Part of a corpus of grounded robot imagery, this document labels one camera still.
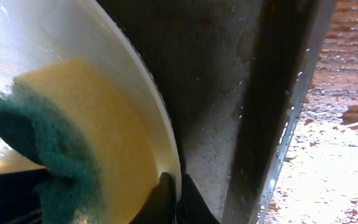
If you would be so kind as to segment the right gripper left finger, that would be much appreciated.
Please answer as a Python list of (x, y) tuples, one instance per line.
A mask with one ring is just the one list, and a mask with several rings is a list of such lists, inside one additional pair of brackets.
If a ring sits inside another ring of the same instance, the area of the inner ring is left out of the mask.
[(167, 172), (161, 173), (158, 185), (151, 190), (144, 205), (130, 224), (173, 224), (175, 193), (172, 176)]

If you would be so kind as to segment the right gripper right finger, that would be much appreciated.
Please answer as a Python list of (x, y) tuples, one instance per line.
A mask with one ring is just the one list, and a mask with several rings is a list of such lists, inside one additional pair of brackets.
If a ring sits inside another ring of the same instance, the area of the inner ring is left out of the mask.
[(178, 224), (219, 224), (189, 174), (181, 178), (181, 200), (176, 204)]

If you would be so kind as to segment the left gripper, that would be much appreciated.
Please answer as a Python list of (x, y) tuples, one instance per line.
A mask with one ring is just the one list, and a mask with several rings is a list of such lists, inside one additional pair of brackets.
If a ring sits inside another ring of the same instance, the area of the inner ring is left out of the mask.
[(0, 174), (0, 223), (42, 223), (35, 188), (49, 178), (45, 169)]

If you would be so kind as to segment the green yellow sponge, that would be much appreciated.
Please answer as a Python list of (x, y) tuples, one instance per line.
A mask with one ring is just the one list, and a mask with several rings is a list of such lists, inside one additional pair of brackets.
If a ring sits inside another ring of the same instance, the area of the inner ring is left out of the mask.
[(158, 184), (153, 144), (112, 81), (81, 60), (18, 75), (0, 93), (0, 138), (44, 166), (44, 223), (129, 223)]

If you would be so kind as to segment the white plate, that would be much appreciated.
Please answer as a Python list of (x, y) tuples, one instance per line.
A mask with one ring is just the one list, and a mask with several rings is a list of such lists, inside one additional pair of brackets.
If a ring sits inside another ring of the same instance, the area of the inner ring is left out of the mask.
[(121, 90), (154, 144), (157, 170), (181, 190), (170, 118), (152, 74), (129, 39), (96, 1), (0, 1), (0, 93), (12, 79), (68, 59), (95, 66)]

